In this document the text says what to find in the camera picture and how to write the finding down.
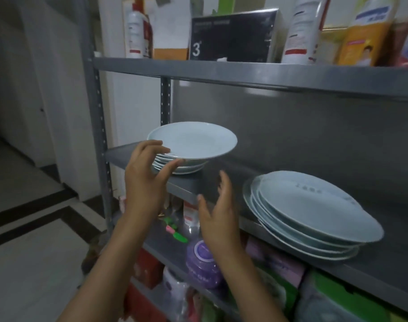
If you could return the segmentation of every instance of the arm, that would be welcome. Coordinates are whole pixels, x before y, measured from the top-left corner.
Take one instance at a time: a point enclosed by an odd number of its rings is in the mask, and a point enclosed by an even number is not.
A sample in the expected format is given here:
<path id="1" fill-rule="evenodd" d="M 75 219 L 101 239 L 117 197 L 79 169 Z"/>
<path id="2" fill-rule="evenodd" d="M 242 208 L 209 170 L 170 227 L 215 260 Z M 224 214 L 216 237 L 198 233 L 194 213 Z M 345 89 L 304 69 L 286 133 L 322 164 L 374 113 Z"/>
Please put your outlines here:
<path id="1" fill-rule="evenodd" d="M 175 160 L 155 176 L 151 164 L 158 153 L 169 152 L 162 141 L 149 140 L 134 150 L 125 170 L 126 212 L 83 286 L 68 303 L 58 322 L 117 321 L 137 254 L 165 199 Z"/>
<path id="2" fill-rule="evenodd" d="M 231 181 L 223 171 L 220 176 L 219 199 L 212 214 L 204 197 L 198 197 L 204 241 L 222 270 L 245 322 L 287 322 L 241 246 Z"/>

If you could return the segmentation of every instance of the right hand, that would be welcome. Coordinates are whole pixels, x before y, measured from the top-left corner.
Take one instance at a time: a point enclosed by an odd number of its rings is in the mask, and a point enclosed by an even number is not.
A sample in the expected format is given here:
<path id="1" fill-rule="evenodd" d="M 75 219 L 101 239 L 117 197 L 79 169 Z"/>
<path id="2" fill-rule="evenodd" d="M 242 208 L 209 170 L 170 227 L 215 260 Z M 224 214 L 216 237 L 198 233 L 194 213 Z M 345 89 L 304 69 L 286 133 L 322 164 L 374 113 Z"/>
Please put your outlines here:
<path id="1" fill-rule="evenodd" d="M 220 171 L 219 199 L 210 214 L 203 195 L 198 195 L 198 210 L 204 242 L 217 263 L 223 257 L 242 251 L 239 237 L 238 214 L 233 200 L 232 184 L 228 175 Z"/>

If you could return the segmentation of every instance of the number 3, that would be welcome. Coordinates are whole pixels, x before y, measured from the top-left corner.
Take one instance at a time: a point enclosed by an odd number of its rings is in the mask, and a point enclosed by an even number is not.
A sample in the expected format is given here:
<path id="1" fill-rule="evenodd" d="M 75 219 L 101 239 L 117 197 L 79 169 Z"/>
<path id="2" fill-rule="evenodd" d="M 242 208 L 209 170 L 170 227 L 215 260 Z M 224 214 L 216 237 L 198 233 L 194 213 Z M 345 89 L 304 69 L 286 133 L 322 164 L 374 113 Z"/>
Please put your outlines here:
<path id="1" fill-rule="evenodd" d="M 195 51 L 192 53 L 193 56 L 198 56 L 200 55 L 201 51 L 200 51 L 200 43 L 195 43 L 194 44 L 195 47 Z"/>

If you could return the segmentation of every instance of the yellow package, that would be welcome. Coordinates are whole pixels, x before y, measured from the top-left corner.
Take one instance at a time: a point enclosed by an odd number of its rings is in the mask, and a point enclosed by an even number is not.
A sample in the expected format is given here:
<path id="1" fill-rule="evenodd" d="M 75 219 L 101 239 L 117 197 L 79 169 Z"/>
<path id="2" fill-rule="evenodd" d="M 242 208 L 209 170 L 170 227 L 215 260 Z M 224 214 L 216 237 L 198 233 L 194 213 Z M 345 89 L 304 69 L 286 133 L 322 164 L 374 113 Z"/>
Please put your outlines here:
<path id="1" fill-rule="evenodd" d="M 399 0 L 359 0 L 338 64 L 374 66 L 398 9 Z"/>

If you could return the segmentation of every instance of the shelf board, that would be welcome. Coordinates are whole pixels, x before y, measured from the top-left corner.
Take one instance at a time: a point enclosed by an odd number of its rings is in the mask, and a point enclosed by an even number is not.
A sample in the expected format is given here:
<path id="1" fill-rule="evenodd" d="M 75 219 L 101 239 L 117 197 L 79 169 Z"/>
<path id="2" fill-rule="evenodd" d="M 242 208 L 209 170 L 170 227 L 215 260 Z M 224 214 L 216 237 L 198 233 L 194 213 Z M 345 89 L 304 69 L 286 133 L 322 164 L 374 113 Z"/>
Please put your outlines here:
<path id="1" fill-rule="evenodd" d="M 120 213 L 117 212 L 114 215 L 114 219 L 116 221 L 118 221 L 117 216 L 119 214 Z M 199 229 L 193 230 L 187 228 L 183 222 L 182 215 L 174 213 L 171 215 L 171 217 L 174 219 L 175 223 L 179 227 L 179 232 L 183 236 L 188 238 L 189 241 L 193 241 L 199 237 Z M 189 270 L 186 267 L 186 248 L 189 243 L 181 243 L 180 241 L 177 241 L 171 234 L 165 231 L 165 227 L 166 224 L 161 220 L 158 220 L 155 223 L 153 223 L 147 235 L 147 238 L 144 241 L 143 248 L 147 252 L 152 254 L 160 262 L 162 262 L 164 265 L 168 266 L 171 270 L 173 270 L 177 274 L 177 276 L 182 278 L 191 287 L 195 288 L 203 296 L 211 300 L 217 307 L 222 309 L 226 314 L 229 314 L 232 318 L 234 318 L 237 321 L 241 321 L 238 309 L 228 301 L 227 287 L 220 287 L 218 289 L 205 289 L 189 275 Z M 155 303 L 155 305 L 157 307 L 158 305 L 162 305 L 160 302 L 161 298 L 160 294 L 158 295 L 155 294 L 154 296 L 158 296 L 157 297 L 158 301 Z M 165 306 L 161 306 L 161 308 L 158 307 L 158 309 L 160 309 L 161 312 L 163 312 L 164 307 Z"/>
<path id="2" fill-rule="evenodd" d="M 106 153 L 107 161 L 124 169 L 136 145 L 134 143 L 109 149 Z M 220 169 L 224 169 L 232 180 L 237 200 L 242 208 L 240 227 L 244 231 L 408 312 L 408 205 L 357 199 L 364 209 L 380 222 L 385 236 L 378 243 L 362 247 L 355 258 L 329 262 L 300 254 L 281 244 L 265 231 L 255 216 L 246 209 L 241 195 L 244 181 L 263 172 L 244 167 L 227 156 L 211 160 L 201 172 L 172 176 L 168 181 L 167 191 L 192 204 L 196 204 L 198 194 L 204 194 L 207 200 L 215 201 L 218 196 L 216 186 Z M 154 240 L 148 243 L 153 244 L 152 254 L 172 256 L 171 261 L 174 260 L 185 268 L 182 256 L 184 253 L 180 257 L 170 254 L 169 245 L 158 241 L 160 235 L 155 233 L 153 235 Z"/>
<path id="3" fill-rule="evenodd" d="M 94 58 L 103 71 L 265 89 L 313 90 L 408 101 L 408 69 L 157 59 Z"/>
<path id="4" fill-rule="evenodd" d="M 140 281 L 131 278 L 130 282 L 137 290 L 146 297 L 165 317 L 171 322 L 186 322 L 187 319 L 182 317 L 181 303 L 171 297 L 166 287 L 160 283 L 153 289 L 147 288 Z"/>

